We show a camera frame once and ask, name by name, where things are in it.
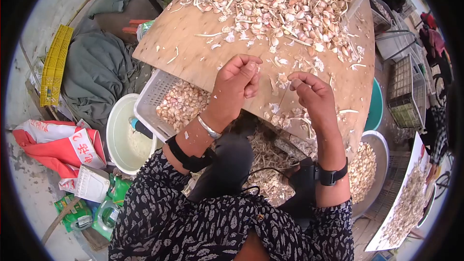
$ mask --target fingernail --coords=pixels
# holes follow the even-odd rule
[[[248,62],[248,64],[245,66],[247,70],[254,71],[256,68],[256,63],[253,61]]]
[[[295,90],[298,88],[299,85],[303,84],[303,82],[300,79],[293,79],[291,81],[291,86],[295,88]]]

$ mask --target knee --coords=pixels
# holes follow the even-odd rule
[[[219,158],[227,158],[241,162],[253,162],[254,153],[252,146],[246,137],[241,137],[237,134],[223,135],[217,141],[216,155]]]

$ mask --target black wrist strap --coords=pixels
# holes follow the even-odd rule
[[[345,167],[339,171],[325,171],[317,163],[308,157],[300,161],[300,169],[290,177],[289,183],[295,187],[305,187],[310,180],[319,180],[322,185],[332,186],[336,181],[342,179],[348,172],[348,158]]]
[[[342,179],[348,172],[348,158],[346,158],[345,166],[339,171],[325,171],[316,163],[315,179],[319,179],[322,185],[332,186],[339,179]]]
[[[213,160],[216,158],[214,151],[208,147],[200,158],[192,155],[187,156],[182,149],[177,144],[175,139],[176,135],[169,138],[166,143],[169,145],[172,154],[174,157],[182,163],[182,166],[191,172],[198,172],[204,169],[206,166],[212,164]]]

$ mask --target teal bucket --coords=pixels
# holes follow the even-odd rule
[[[383,98],[382,91],[380,90],[379,82],[374,78],[374,85],[372,86],[371,104],[369,106],[368,119],[364,126],[364,131],[377,130],[382,121],[383,116]]]

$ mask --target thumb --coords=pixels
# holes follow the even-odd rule
[[[311,89],[311,87],[303,83],[300,79],[293,79],[291,87],[297,91],[297,95],[305,102],[309,103],[317,94]]]
[[[258,71],[258,64],[249,61],[245,66],[240,68],[240,72],[233,78],[241,87],[245,87]]]

